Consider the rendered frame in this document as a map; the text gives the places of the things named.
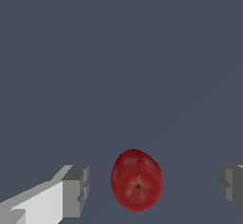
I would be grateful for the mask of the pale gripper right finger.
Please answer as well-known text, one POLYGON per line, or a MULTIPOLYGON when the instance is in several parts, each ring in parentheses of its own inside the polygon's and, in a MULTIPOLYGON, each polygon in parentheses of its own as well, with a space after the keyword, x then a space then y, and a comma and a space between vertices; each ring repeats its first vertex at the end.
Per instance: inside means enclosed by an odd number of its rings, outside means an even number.
POLYGON ((243 214, 243 165, 227 165, 217 168, 219 192, 243 214))

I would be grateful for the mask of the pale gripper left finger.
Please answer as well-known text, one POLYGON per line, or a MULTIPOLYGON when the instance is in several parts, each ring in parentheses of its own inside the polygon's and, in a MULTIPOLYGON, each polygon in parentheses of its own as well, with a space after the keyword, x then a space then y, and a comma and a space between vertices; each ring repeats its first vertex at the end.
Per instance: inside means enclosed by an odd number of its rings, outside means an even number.
POLYGON ((59 224, 80 217, 89 192, 89 167, 65 165, 50 181, 0 203, 0 224, 59 224))

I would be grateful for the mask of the red apple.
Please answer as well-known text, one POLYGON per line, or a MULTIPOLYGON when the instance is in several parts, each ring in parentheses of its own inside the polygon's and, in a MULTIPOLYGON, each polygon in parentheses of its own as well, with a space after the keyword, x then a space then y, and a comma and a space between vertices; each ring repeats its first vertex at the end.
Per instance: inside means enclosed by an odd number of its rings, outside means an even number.
POLYGON ((111 175, 115 198, 128 211, 143 212, 153 207, 163 190, 159 165, 138 149, 127 150, 117 158, 111 175))

